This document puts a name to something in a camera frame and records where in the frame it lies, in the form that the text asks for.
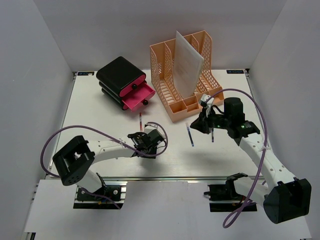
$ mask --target orange desk organizer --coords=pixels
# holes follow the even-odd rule
[[[211,72],[212,39],[206,31],[200,31],[184,38],[204,58],[204,64],[193,96],[182,98],[174,85],[173,65],[176,39],[150,46],[151,82],[171,121],[177,122],[198,114],[202,106],[198,104],[203,94],[213,95],[222,90]],[[223,92],[214,98],[214,104],[224,101]]]

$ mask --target wall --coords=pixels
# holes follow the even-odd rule
[[[16,240],[45,176],[40,151],[61,125],[72,72],[32,0],[1,1],[0,33],[0,233]]]
[[[275,154],[312,185],[312,239],[320,239],[319,12],[319,0],[287,1],[250,70]]]
[[[73,71],[122,55],[150,68],[149,45],[206,30],[215,69],[249,68],[286,0],[34,0]]]

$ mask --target purple cable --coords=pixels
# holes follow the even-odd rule
[[[262,119],[262,124],[263,124],[263,129],[264,129],[264,142],[263,142],[263,146],[266,147],[267,146],[267,142],[268,142],[268,131],[267,131],[267,124],[266,124],[266,119],[259,107],[259,105],[257,104],[257,102],[248,94],[246,93],[245,91],[242,91],[242,90],[239,90],[239,89],[235,89],[235,88],[226,88],[226,89],[222,89],[218,92],[216,92],[214,95],[212,95],[211,97],[208,98],[208,100],[206,100],[205,103],[207,103],[210,99],[214,98],[216,95],[222,93],[222,92],[226,92],[226,91],[235,91],[235,92],[239,92],[239,93],[242,93],[244,95],[246,95],[249,99],[251,99],[251,101],[254,103],[256,109],[258,109],[258,112],[261,116],[261,119]],[[236,210],[234,210],[232,213],[230,213],[226,218],[225,220],[223,221],[223,228],[227,229],[229,228],[236,220],[237,218],[239,217],[239,215],[241,214],[241,212],[243,211],[243,209],[250,205],[252,203],[252,201],[250,200],[250,197],[251,197],[251,194],[253,193],[254,189],[255,189],[255,186],[258,182],[258,179],[259,179],[259,175],[261,173],[261,169],[262,169],[262,166],[263,166],[263,163],[264,163],[264,159],[265,159],[265,155],[266,155],[266,149],[263,148],[262,150],[262,155],[261,155],[261,160],[260,160],[260,163],[259,163],[259,166],[258,166],[258,171],[256,172],[256,175],[255,175],[255,178],[253,180],[253,184],[248,192],[248,195],[246,196],[243,204],[241,205],[241,207],[237,208]],[[231,216],[233,216],[235,214],[235,216],[232,218],[232,220],[227,224],[227,221],[229,220],[229,218],[231,218]]]
[[[160,128],[162,129],[164,135],[165,135],[165,141],[164,141],[165,145],[164,145],[164,149],[163,149],[161,152],[156,153],[156,154],[146,154],[146,153],[144,153],[144,152],[142,152],[142,151],[138,151],[138,150],[135,149],[134,147],[132,147],[132,146],[130,146],[130,145],[124,143],[124,142],[122,142],[122,145],[123,145],[125,148],[128,148],[128,149],[131,149],[131,150],[135,151],[135,152],[138,153],[140,156],[155,157],[155,156],[159,156],[159,155],[163,154],[163,153],[167,150],[167,147],[168,147],[168,135],[167,135],[164,127],[162,127],[159,123],[156,123],[156,122],[154,122],[154,121],[149,121],[149,122],[147,122],[145,125],[146,125],[146,126],[147,126],[147,125],[150,126],[151,124],[160,127]],[[45,144],[44,144],[44,146],[43,146],[43,148],[42,148],[41,154],[40,154],[40,165],[41,165],[42,169],[43,169],[48,175],[51,175],[51,176],[56,177],[56,178],[60,178],[59,175],[56,175],[56,174],[50,172],[50,171],[49,171],[48,169],[46,169],[46,167],[45,167],[45,164],[44,164],[44,155],[45,155],[45,151],[46,151],[46,148],[47,148],[48,144],[50,143],[50,141],[51,141],[57,134],[61,133],[61,132],[64,131],[64,130],[74,129],[74,128],[91,130],[91,131],[93,131],[93,132],[96,132],[96,133],[98,133],[98,134],[101,134],[101,135],[103,135],[103,136],[111,139],[112,141],[114,141],[114,142],[116,142],[116,143],[118,143],[118,144],[121,144],[121,141],[120,141],[119,139],[116,139],[116,138],[114,138],[113,136],[110,136],[110,135],[108,135],[108,134],[106,134],[106,133],[104,133],[104,132],[102,132],[102,131],[99,131],[99,130],[97,130],[97,129],[95,129],[95,128],[92,128],[92,127],[89,127],[89,126],[71,125],[71,126],[63,127],[63,128],[61,128],[61,129],[59,129],[58,131],[54,132],[54,133],[48,138],[48,140],[45,142]],[[105,199],[109,200],[109,201],[112,202],[118,209],[120,209],[120,207],[119,207],[114,201],[112,201],[109,197],[91,193],[91,192],[89,192],[88,190],[86,190],[86,189],[83,188],[83,187],[82,187],[81,189],[83,189],[83,191],[84,191],[85,193],[89,194],[89,195],[96,196],[96,197],[101,197],[101,198],[105,198]]]
[[[116,202],[113,201],[110,197],[89,192],[89,191],[88,191],[87,189],[85,189],[84,187],[79,187],[79,189],[81,189],[81,191],[84,191],[86,194],[89,194],[89,195],[91,195],[91,196],[106,199],[106,200],[110,201],[111,203],[113,203],[113,205],[115,205],[118,209],[120,209],[120,207],[118,206],[118,204],[116,204]]]

